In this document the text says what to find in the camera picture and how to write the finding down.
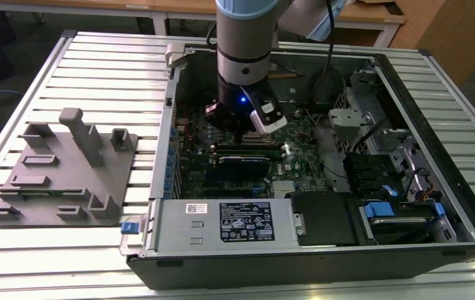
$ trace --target blue plastic tab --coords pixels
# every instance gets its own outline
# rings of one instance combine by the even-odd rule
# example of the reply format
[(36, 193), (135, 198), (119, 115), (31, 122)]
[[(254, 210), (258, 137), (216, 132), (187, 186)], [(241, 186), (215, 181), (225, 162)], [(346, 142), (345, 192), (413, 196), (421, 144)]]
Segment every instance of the blue plastic tab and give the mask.
[(391, 197), (397, 197), (399, 195), (398, 192), (390, 186), (383, 185), (382, 187), (386, 189)]
[(437, 211), (438, 216), (443, 217), (446, 215), (446, 209), (441, 203), (434, 203), (434, 210)]
[(363, 206), (369, 218), (395, 217), (394, 209), (389, 202), (371, 202)]
[(138, 222), (122, 223), (122, 234), (139, 234), (139, 223)]

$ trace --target blue drive latch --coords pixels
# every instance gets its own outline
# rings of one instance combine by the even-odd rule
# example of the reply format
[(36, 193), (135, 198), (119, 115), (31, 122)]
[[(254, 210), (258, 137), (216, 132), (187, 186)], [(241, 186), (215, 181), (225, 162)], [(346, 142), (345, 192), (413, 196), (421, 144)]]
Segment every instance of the blue drive latch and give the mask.
[(395, 217), (394, 209), (389, 202), (371, 202), (363, 206), (367, 218)]

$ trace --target white sticker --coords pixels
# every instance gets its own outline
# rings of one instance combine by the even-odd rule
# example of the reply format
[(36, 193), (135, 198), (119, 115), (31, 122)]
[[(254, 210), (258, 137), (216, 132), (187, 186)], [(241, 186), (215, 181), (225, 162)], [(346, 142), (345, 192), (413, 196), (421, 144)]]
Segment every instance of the white sticker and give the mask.
[(403, 24), (405, 20), (386, 19), (385, 23), (399, 23), (399, 24)]
[(126, 5), (127, 8), (148, 9), (148, 5)]
[(187, 214), (207, 214), (208, 213), (208, 204), (187, 204), (186, 205), (186, 213)]

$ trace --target metal bracket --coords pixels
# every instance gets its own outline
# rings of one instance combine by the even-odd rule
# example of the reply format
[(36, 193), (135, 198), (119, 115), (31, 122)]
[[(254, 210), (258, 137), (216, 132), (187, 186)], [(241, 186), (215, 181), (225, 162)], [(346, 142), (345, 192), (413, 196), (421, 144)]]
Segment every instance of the metal bracket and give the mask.
[(166, 64), (168, 68), (175, 68), (180, 65), (188, 54), (190, 51), (186, 50), (186, 44), (178, 42), (168, 44), (166, 49)]
[(298, 236), (306, 235), (306, 227), (302, 214), (294, 214), (295, 232)]

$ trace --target barcode sticker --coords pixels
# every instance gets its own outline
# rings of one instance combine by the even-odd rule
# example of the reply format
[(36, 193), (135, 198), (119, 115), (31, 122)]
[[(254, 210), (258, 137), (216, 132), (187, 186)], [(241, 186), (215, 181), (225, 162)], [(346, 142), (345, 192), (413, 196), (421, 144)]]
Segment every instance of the barcode sticker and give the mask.
[(148, 5), (126, 5), (127, 8), (148, 9)]
[(207, 214), (208, 213), (208, 204), (187, 204), (186, 205), (186, 213), (187, 214)]

